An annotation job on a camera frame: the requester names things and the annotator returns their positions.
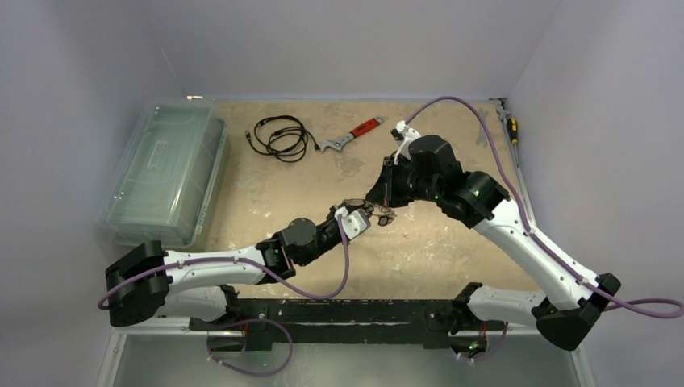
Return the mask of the large metal key ring plate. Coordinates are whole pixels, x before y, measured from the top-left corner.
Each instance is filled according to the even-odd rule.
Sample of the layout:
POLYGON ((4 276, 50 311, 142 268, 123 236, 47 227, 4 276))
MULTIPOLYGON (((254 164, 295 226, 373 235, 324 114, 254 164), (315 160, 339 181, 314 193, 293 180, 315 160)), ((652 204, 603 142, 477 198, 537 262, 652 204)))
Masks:
POLYGON ((376 218, 377 224, 380 227, 389 226, 396 219, 396 213, 393 209, 374 204, 363 198, 345 199, 343 200, 343 206, 347 207, 350 212, 362 210, 367 218, 376 218))

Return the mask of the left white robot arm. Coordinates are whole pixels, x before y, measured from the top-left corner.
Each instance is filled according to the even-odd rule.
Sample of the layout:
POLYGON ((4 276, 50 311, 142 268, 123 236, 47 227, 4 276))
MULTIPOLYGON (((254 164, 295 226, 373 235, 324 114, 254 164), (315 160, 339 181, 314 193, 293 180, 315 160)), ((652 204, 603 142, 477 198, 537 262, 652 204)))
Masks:
POLYGON ((323 222, 297 218, 287 227, 246 248, 220 252, 178 252, 159 240, 143 242, 105 271, 106 293, 97 307, 113 327, 129 327, 157 317, 189 317, 229 330, 240 321, 234 285, 280 283, 319 300, 288 282, 333 248, 370 227, 373 204, 349 199, 333 206, 323 222))

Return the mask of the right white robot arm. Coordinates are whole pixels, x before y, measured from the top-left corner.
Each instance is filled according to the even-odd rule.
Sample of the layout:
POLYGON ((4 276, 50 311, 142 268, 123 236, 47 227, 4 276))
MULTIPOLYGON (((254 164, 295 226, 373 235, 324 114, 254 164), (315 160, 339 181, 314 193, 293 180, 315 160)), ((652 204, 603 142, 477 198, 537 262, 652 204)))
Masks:
POLYGON ((621 286, 613 274, 597 274, 553 252, 541 231, 525 227, 508 191, 487 173, 463 170, 451 144, 438 135, 414 139, 385 157, 365 198, 385 208, 435 203, 494 243, 540 287, 524 292, 470 282, 453 299, 453 332, 496 320, 534 327, 551 344, 573 351, 621 286))

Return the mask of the silver open-end wrench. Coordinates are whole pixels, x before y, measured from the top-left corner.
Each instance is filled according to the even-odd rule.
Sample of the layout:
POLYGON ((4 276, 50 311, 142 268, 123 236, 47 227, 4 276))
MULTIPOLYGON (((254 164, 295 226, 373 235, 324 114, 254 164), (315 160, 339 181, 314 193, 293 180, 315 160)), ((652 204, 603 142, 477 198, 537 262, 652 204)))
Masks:
MULTIPOLYGON (((489 112, 487 110, 483 110, 482 108, 478 108, 478 113, 481 116, 482 121, 485 122, 489 112)), ((486 131, 482 125, 480 126, 480 130, 475 144, 479 145, 481 148, 489 147, 489 140, 486 136, 486 131)))

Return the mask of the yellow black screwdriver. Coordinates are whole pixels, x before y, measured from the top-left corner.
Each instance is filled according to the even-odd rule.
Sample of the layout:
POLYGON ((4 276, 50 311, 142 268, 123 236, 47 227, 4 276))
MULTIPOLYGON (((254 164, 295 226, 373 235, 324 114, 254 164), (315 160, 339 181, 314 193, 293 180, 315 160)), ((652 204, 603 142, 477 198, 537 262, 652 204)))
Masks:
POLYGON ((511 147, 511 159, 516 168, 519 167, 519 132, 516 119, 513 117, 512 113, 506 108, 505 101, 500 99, 496 105, 496 111, 498 112, 498 118, 503 127, 506 130, 507 138, 511 147))

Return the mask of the clear plastic storage box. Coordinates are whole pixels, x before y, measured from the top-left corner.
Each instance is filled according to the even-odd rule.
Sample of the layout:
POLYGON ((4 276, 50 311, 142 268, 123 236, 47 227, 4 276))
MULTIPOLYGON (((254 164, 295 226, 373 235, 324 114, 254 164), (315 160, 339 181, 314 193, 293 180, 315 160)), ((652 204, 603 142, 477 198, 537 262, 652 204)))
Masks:
POLYGON ((98 225, 119 246, 159 240, 172 250, 203 250, 228 149, 226 124, 212 102, 150 102, 119 160, 98 225))

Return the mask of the red handled adjustable wrench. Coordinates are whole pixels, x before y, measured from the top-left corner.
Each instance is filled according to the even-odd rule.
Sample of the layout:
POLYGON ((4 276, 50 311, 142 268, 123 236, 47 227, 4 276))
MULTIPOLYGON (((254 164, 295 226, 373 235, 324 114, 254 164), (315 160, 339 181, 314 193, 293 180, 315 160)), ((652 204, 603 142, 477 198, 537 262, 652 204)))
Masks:
POLYGON ((374 128, 382 125, 384 123, 385 119, 381 116, 376 116, 373 117, 362 124, 358 125, 354 129, 352 129, 350 132, 347 134, 343 135, 339 139, 334 139, 334 140, 325 140, 320 143, 319 145, 319 150, 321 152, 325 152, 328 149, 334 150, 336 152, 342 152, 344 147, 350 143, 351 141, 355 140, 361 135, 364 135, 368 133, 369 131, 372 131, 374 128))

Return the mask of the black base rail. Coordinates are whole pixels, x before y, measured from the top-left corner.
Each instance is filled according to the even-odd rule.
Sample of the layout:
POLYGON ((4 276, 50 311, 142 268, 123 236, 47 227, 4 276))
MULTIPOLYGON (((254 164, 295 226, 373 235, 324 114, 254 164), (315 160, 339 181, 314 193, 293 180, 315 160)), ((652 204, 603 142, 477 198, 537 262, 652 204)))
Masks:
POLYGON ((482 323, 453 308, 449 299, 325 300, 244 298, 214 322, 192 318, 190 331, 235 332, 249 351, 275 343, 419 345, 464 347, 480 328, 500 332, 503 323, 482 323))

